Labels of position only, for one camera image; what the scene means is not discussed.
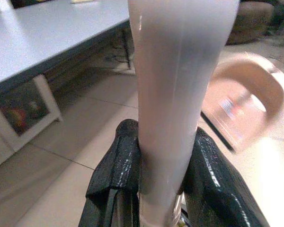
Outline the white table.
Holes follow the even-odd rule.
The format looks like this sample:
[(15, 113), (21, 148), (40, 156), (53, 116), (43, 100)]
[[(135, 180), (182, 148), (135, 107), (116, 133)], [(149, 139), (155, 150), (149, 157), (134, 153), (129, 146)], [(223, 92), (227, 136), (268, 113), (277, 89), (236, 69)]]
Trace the white table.
[(53, 0), (0, 13), (0, 95), (127, 26), (127, 0)]

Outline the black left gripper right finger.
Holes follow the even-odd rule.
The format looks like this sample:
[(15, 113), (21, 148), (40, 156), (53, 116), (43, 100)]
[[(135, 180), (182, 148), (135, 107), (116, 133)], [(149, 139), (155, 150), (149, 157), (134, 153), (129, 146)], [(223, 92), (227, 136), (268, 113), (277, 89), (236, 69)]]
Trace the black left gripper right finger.
[(264, 214), (238, 170), (198, 128), (184, 179), (191, 227), (264, 227)]

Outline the pale pink plastic dustpan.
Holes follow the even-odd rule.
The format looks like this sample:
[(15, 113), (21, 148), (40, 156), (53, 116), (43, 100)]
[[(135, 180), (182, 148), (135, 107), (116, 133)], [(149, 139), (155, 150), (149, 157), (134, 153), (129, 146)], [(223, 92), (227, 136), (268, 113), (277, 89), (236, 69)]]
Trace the pale pink plastic dustpan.
[(233, 153), (284, 119), (284, 73), (267, 58), (237, 52), (218, 61), (201, 117)]

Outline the brown round pouf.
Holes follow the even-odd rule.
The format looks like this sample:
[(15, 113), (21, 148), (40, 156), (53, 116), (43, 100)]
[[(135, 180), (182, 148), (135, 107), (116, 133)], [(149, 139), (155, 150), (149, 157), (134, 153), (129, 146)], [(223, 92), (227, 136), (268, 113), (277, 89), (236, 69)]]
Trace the brown round pouf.
[(242, 1), (226, 44), (245, 44), (257, 39), (267, 30), (273, 12), (274, 6), (268, 2)]

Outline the white framed picture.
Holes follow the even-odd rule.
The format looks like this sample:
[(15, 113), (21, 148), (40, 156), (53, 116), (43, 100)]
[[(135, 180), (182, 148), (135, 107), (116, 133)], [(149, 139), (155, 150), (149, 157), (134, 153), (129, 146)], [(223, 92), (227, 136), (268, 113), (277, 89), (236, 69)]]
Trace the white framed picture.
[(0, 95), (0, 165), (56, 120), (62, 114), (42, 74)]

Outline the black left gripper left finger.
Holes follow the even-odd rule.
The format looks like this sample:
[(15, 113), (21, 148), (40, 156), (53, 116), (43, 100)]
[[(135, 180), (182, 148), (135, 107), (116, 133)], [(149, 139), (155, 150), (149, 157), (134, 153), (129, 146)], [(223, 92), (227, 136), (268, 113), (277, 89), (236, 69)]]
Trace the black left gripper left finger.
[(138, 122), (121, 121), (94, 170), (78, 227), (140, 227)]

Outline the pale pink broom handle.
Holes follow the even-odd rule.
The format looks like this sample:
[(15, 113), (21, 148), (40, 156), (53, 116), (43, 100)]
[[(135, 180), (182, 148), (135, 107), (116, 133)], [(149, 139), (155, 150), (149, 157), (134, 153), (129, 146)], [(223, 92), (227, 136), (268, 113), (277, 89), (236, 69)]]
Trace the pale pink broom handle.
[(210, 77), (240, 0), (128, 0), (138, 84), (141, 227), (174, 227)]

